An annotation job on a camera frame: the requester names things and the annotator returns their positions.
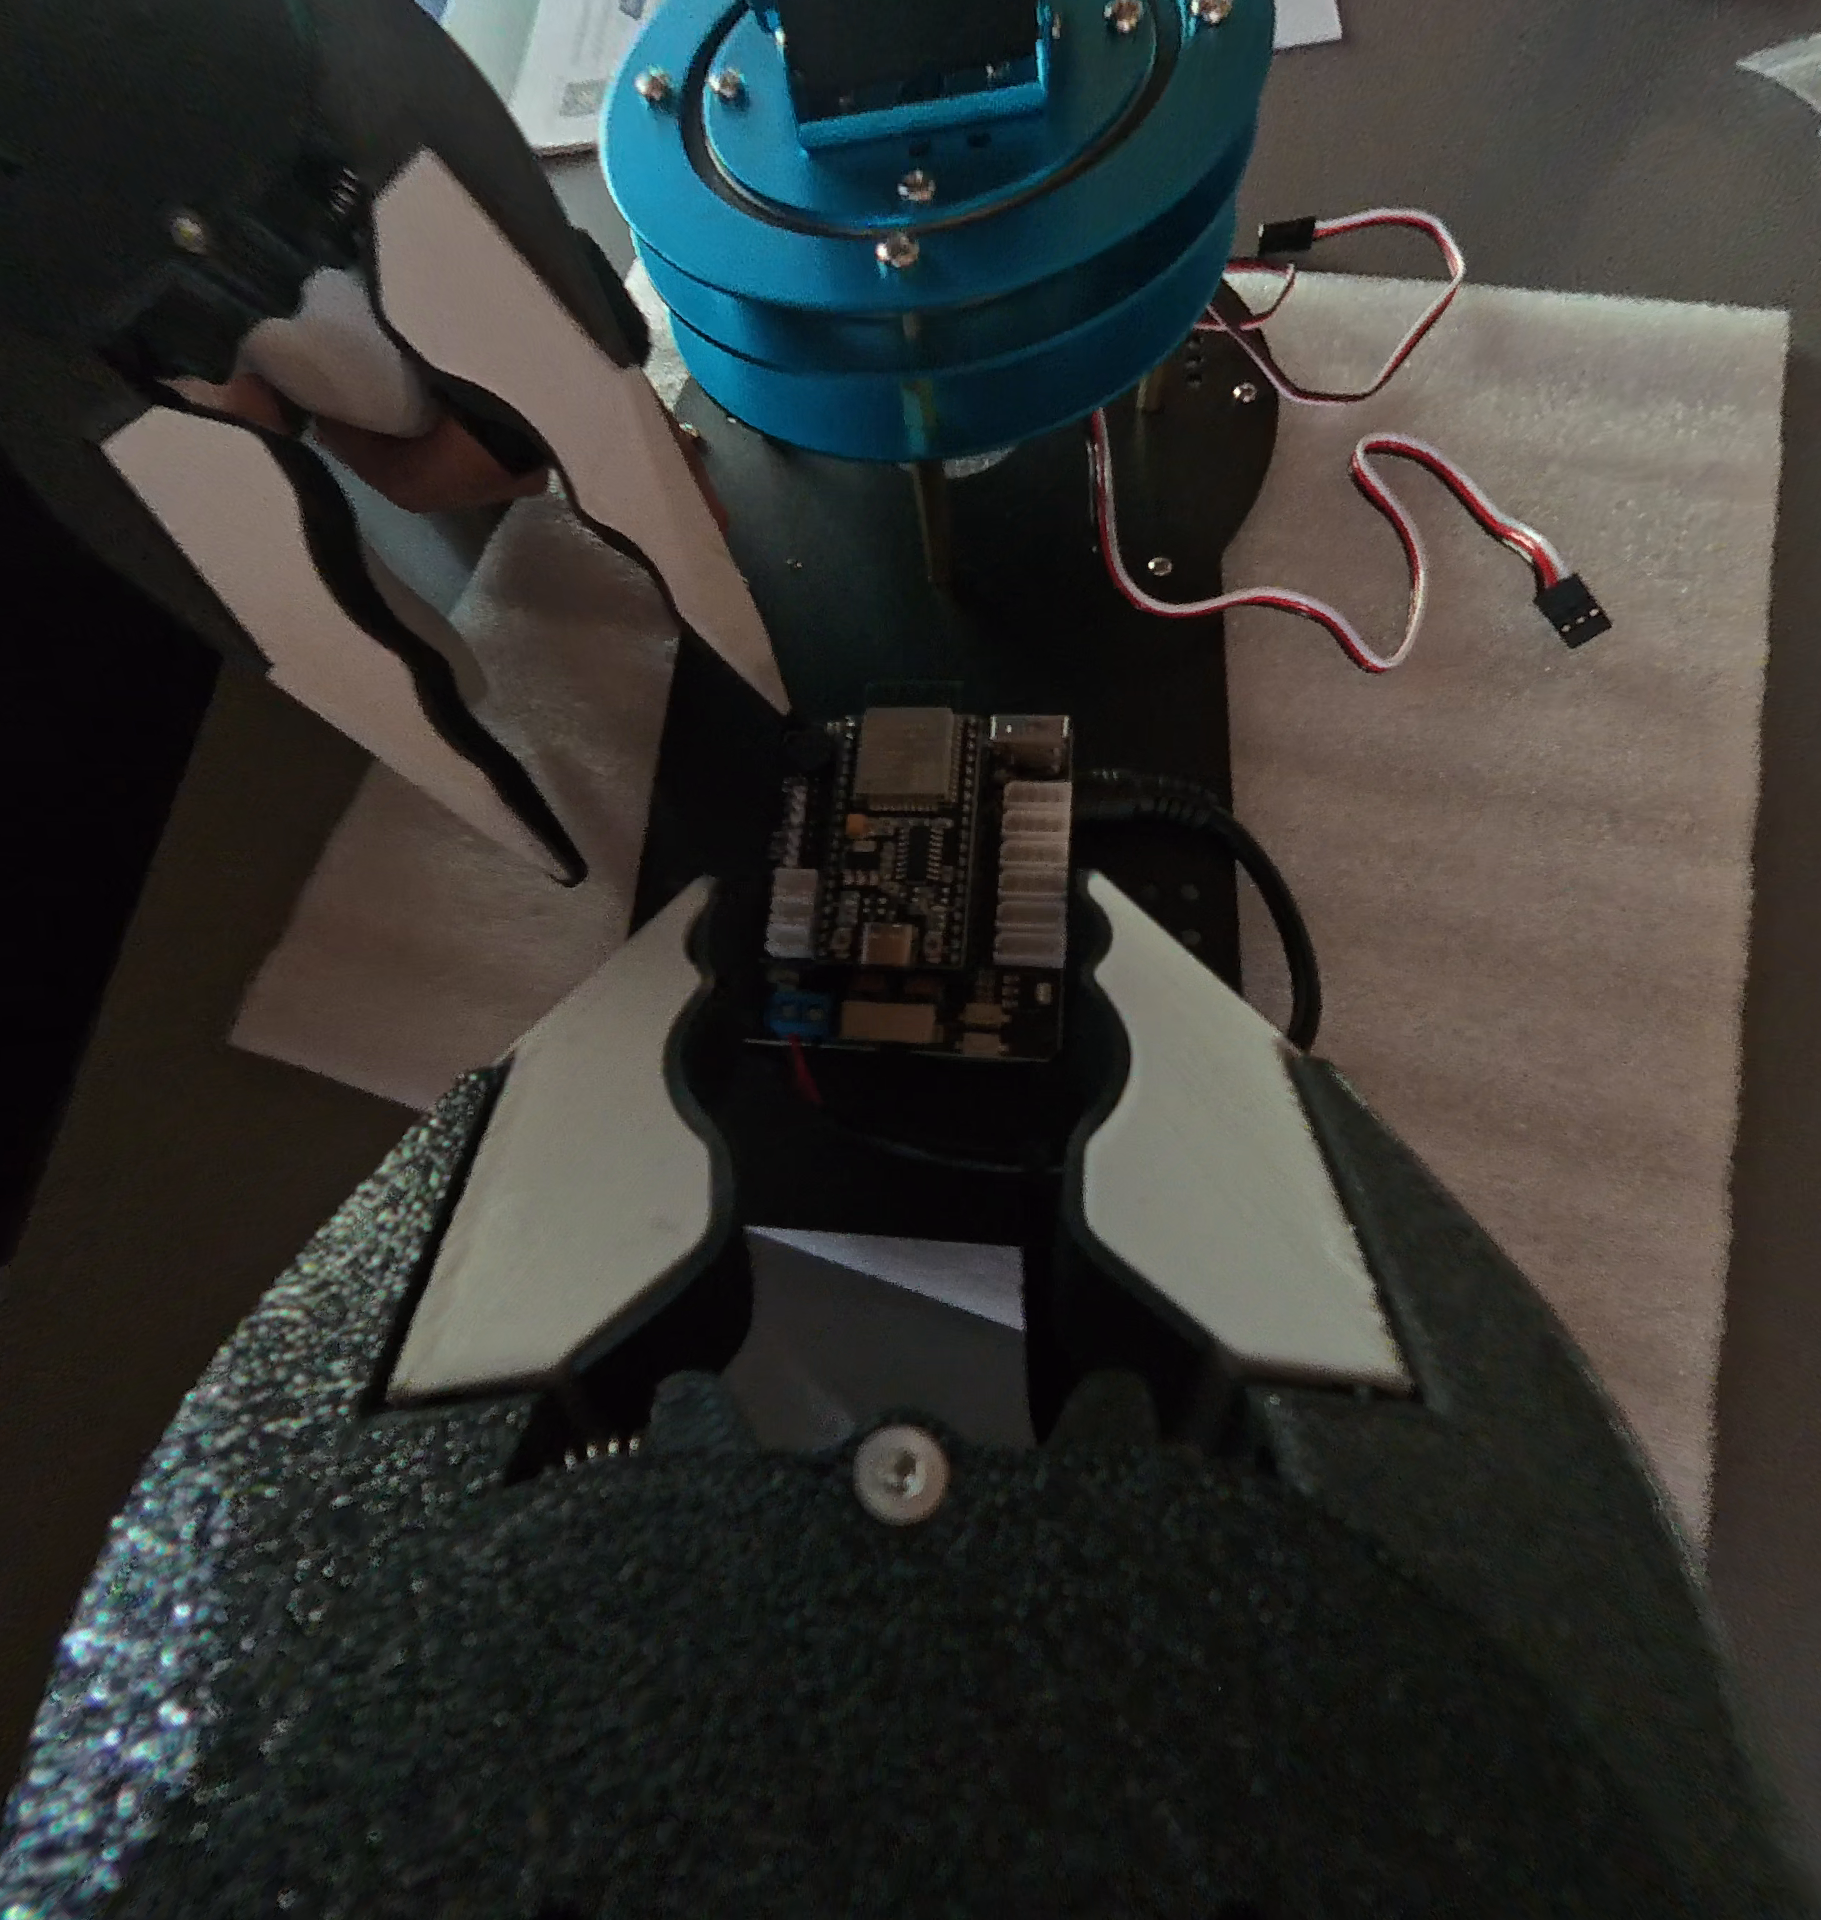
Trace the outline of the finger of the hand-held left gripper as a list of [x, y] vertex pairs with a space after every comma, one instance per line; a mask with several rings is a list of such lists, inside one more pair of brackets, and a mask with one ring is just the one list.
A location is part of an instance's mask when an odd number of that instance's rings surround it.
[[105, 456], [282, 692], [558, 885], [585, 884], [555, 802], [469, 711], [451, 658], [390, 604], [346, 493], [303, 440], [149, 406], [105, 436]]
[[435, 372], [505, 400], [581, 513], [638, 548], [664, 599], [768, 711], [787, 689], [682, 433], [645, 368], [618, 368], [442, 155], [372, 199], [376, 308]]

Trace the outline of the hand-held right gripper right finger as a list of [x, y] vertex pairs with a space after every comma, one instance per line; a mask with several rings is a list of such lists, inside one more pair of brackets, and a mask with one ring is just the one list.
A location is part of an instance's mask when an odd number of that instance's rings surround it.
[[1092, 1258], [1257, 1380], [1413, 1386], [1297, 1100], [1297, 1051], [1111, 878], [1075, 1009], [1103, 1066], [1068, 1144]]

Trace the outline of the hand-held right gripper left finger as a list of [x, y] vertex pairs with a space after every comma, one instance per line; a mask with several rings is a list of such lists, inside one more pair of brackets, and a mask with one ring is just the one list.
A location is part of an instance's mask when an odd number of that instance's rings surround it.
[[725, 1224], [718, 1130], [678, 1047], [712, 969], [712, 878], [562, 994], [509, 1051], [385, 1400], [543, 1386], [605, 1358], [708, 1263]]

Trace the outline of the person's left hand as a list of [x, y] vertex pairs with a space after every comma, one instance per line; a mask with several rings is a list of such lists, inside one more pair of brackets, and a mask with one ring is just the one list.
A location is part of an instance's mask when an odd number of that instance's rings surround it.
[[315, 444], [409, 513], [484, 511], [548, 493], [543, 456], [515, 467], [457, 414], [435, 414], [420, 436], [390, 436], [346, 418], [308, 414], [257, 372], [213, 385], [203, 406], [268, 433], [297, 433], [308, 423]]

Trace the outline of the printed instruction manual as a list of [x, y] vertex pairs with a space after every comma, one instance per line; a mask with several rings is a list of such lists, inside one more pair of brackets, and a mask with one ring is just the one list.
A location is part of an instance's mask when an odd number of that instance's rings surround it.
[[655, 0], [424, 0], [535, 155], [596, 151], [602, 109]]

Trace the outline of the person's black clothing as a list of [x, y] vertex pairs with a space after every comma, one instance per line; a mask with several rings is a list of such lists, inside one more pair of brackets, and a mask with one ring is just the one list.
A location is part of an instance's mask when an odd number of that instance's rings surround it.
[[215, 654], [0, 453], [0, 1267], [195, 749]]

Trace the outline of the white foam sheet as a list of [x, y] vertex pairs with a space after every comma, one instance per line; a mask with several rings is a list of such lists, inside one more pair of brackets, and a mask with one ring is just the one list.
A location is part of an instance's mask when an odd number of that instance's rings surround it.
[[[1527, 576], [1426, 474], [1413, 658], [1369, 679], [1297, 622], [1228, 622], [1202, 705], [1239, 814], [1322, 962], [1318, 1051], [1566, 1317], [1697, 1544], [1711, 1514], [1767, 552], [1788, 309], [1472, 286], [1369, 406], [1290, 409], [1228, 576], [1369, 636], [1399, 540], [1360, 433], [1461, 462], [1594, 589], [1613, 632], [1541, 636]], [[505, 1051], [618, 944], [663, 735], [671, 626], [562, 493], [521, 502], [455, 612], [515, 738], [593, 834], [555, 885], [372, 766], [235, 1047], [407, 1107]]]

